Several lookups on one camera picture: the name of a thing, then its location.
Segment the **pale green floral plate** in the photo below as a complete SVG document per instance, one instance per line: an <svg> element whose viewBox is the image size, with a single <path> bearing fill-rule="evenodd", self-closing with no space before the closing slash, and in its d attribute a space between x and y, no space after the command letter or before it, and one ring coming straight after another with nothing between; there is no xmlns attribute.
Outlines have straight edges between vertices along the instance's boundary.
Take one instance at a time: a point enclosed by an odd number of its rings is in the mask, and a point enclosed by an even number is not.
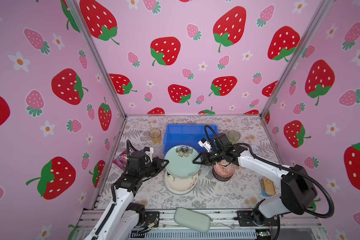
<svg viewBox="0 0 360 240"><path fill-rule="evenodd" d="M193 160L199 153L192 147L179 145L171 148L165 155L169 161L166 166L167 172L178 179L193 177L200 169L200 165L194 164Z"/></svg>

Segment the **cream floral plate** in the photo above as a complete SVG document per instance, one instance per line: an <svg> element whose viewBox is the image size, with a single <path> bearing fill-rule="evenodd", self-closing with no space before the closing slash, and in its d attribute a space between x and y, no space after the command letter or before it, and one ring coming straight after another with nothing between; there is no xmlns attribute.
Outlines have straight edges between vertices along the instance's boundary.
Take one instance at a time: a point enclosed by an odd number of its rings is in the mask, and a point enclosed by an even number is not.
<svg viewBox="0 0 360 240"><path fill-rule="evenodd" d="M191 178L188 179L179 179L175 178L174 176L165 173L164 176L164 183L166 188L175 195L185 195L191 192L197 182L198 182L198 174L195 174Z"/></svg>

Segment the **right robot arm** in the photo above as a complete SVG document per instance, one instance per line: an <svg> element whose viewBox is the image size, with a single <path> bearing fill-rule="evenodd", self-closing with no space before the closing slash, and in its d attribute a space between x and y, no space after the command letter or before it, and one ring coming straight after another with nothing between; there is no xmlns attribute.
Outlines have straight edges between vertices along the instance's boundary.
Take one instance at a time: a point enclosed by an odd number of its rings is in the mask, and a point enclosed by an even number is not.
<svg viewBox="0 0 360 240"><path fill-rule="evenodd" d="M257 156L251 145L246 143L232 144L225 134L206 137L199 141L204 148L193 164L215 166L221 161L252 170L281 188L281 192L271 198L260 201L252 210L252 221L263 226L279 215L304 213L317 218L328 219L335 213L335 205L325 188L310 177L304 167L281 165ZM312 202L321 191L328 202L329 210L320 214L309 210Z"/></svg>

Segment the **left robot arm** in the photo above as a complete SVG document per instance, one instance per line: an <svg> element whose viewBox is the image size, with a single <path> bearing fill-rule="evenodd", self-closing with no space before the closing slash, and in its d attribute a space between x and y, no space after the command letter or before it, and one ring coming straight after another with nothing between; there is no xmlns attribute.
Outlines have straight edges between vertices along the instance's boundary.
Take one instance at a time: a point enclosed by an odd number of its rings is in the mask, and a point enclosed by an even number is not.
<svg viewBox="0 0 360 240"><path fill-rule="evenodd" d="M152 152L127 153L127 164L119 179L111 185L112 199L101 218L86 236L87 240L125 240L135 226L145 222L144 205L133 203L144 181L156 177L169 164L152 158Z"/></svg>

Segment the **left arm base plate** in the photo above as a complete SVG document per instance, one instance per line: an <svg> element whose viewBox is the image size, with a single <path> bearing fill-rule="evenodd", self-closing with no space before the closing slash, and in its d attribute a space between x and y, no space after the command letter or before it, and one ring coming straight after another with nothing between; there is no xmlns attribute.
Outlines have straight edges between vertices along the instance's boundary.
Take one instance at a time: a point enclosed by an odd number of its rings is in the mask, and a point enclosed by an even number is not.
<svg viewBox="0 0 360 240"><path fill-rule="evenodd" d="M154 224L153 227L156 228L159 226L160 222L160 212L157 211L148 211L138 214L139 220L136 225L136 228L146 228L150 224Z"/></svg>

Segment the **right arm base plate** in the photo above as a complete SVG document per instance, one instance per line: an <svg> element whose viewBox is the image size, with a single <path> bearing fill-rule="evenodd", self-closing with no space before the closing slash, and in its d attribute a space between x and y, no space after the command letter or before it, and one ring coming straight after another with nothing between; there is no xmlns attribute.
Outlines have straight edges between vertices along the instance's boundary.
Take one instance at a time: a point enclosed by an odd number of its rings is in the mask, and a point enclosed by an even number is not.
<svg viewBox="0 0 360 240"><path fill-rule="evenodd" d="M237 211L235 221L238 221L241 227L277 227L279 222L277 216L267 219L245 210Z"/></svg>

